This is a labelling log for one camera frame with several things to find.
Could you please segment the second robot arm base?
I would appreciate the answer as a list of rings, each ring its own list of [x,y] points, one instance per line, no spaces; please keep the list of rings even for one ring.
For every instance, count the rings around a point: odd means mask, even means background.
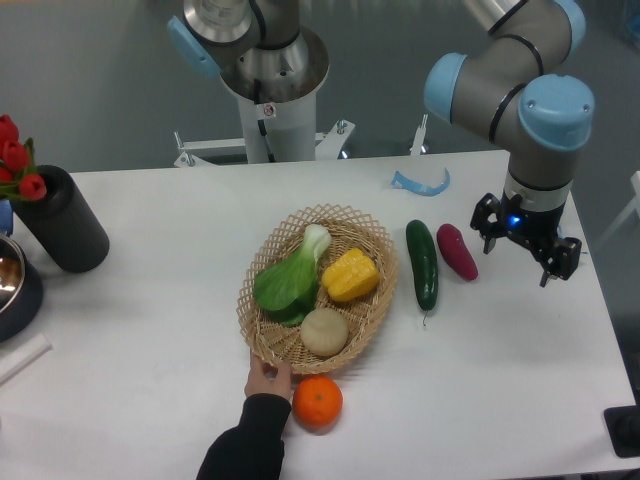
[[[186,1],[167,31],[185,62],[235,97],[243,138],[270,129],[316,133],[316,96],[329,72],[322,39],[296,1]]]

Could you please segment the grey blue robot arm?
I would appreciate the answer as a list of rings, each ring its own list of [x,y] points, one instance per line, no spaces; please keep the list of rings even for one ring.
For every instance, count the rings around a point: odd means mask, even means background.
[[[509,154],[500,196],[478,201],[470,226],[490,252],[507,238],[530,252],[540,283],[567,280],[582,243],[559,232],[595,98],[581,80],[557,75],[580,45],[586,20],[574,1],[468,1],[491,45],[477,58],[441,57],[423,90],[427,110]]]

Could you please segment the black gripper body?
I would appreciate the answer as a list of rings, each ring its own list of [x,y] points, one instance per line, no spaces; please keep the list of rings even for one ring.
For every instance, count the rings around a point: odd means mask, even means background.
[[[565,205],[553,210],[537,212],[525,207],[520,194],[498,199],[487,193],[475,206],[470,227],[496,241],[507,238],[528,250],[534,260],[553,278],[570,278],[576,271],[582,242],[575,237],[561,237],[559,223]]]

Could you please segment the person's bare hand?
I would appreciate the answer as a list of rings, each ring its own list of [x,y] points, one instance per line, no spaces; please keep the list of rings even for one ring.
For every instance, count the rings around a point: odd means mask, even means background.
[[[244,387],[246,397],[258,394],[275,395],[291,400],[293,369],[289,362],[281,363],[275,370],[254,353],[250,354],[249,372]]]

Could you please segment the black sleeved forearm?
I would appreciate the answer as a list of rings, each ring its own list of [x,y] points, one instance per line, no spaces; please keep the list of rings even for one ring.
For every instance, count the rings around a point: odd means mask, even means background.
[[[246,398],[239,423],[208,448],[197,479],[279,479],[288,400],[259,393]]]

